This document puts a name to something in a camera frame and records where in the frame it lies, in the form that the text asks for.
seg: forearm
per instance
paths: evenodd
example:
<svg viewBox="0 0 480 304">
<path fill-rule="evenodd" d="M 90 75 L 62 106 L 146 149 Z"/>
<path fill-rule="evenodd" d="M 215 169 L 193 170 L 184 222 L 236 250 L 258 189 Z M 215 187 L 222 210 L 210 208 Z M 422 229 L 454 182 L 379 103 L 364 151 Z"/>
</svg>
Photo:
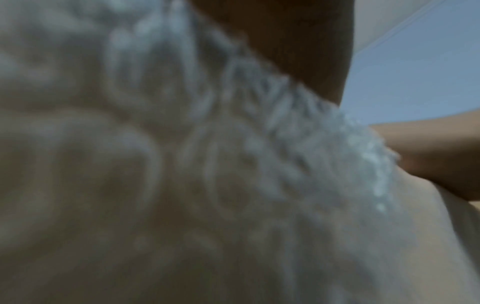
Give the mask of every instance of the forearm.
<svg viewBox="0 0 480 304">
<path fill-rule="evenodd" d="M 480 110 L 372 126 L 401 156 L 399 166 L 467 200 L 480 199 Z"/>
</svg>

